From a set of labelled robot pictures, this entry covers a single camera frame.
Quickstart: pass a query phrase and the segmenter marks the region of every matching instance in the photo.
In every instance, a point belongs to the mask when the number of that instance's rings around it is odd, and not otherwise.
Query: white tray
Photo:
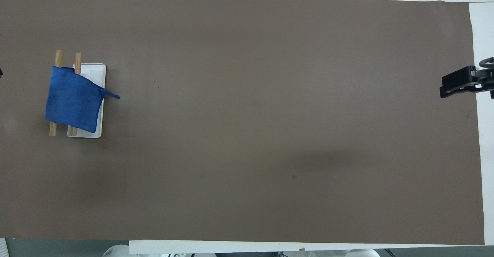
[[[81,65],[81,76],[85,77],[86,79],[89,79],[93,83],[101,86],[102,88],[105,88],[105,78],[106,78],[106,65],[103,63],[83,63]],[[68,137],[85,137],[89,139],[97,139],[101,136],[101,129],[102,129],[102,123],[103,123],[103,103],[105,100],[101,102],[101,107],[99,108],[99,113],[98,113],[98,123],[96,125],[96,132],[86,132],[83,129],[77,129],[77,135],[76,136],[71,136],[70,135],[70,130],[72,129],[72,126],[67,126],[67,136]]]

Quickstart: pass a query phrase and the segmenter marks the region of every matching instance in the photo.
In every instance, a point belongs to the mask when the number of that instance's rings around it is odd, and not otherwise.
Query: black cable
[[[393,252],[391,252],[391,250],[389,248],[385,248],[384,250],[386,250],[386,252],[388,252],[388,254],[391,256],[391,257],[396,257]]]
[[[479,62],[479,66],[484,67],[484,68],[494,68],[493,62],[494,62],[494,57],[486,58],[486,59],[482,60],[481,62]]]

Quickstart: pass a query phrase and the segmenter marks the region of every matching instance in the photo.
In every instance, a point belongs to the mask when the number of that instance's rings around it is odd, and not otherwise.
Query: white ribbed object
[[[0,238],[0,257],[8,257],[7,243],[5,238]]]

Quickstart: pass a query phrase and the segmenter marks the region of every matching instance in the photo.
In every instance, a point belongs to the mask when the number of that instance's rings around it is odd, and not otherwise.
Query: brown mat
[[[0,236],[483,244],[467,3],[0,0]],[[55,49],[103,136],[44,120]]]

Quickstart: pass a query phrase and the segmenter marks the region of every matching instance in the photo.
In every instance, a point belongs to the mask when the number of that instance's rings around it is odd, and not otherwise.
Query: black mechanical device
[[[494,99],[494,57],[479,62],[479,66],[485,69],[477,69],[470,65],[443,76],[443,86],[439,88],[441,98],[464,92],[490,91],[491,99]]]

